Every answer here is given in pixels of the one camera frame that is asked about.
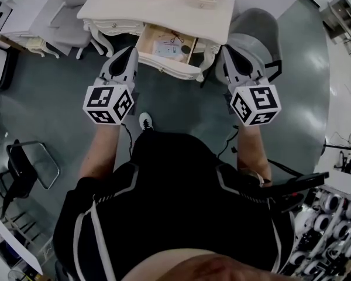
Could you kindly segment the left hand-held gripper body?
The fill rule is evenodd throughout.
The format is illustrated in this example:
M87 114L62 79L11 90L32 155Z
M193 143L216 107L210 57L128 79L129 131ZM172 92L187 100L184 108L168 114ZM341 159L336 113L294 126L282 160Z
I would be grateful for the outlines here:
M126 84L96 78L87 88L83 110L98 125L121 125L135 102Z

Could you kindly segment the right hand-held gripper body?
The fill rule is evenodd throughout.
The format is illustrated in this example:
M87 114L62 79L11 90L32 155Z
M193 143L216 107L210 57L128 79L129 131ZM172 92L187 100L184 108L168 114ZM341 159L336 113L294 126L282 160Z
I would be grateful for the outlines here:
M267 77L234 82L228 89L232 94L229 105L244 126L269 124L281 111L276 86Z

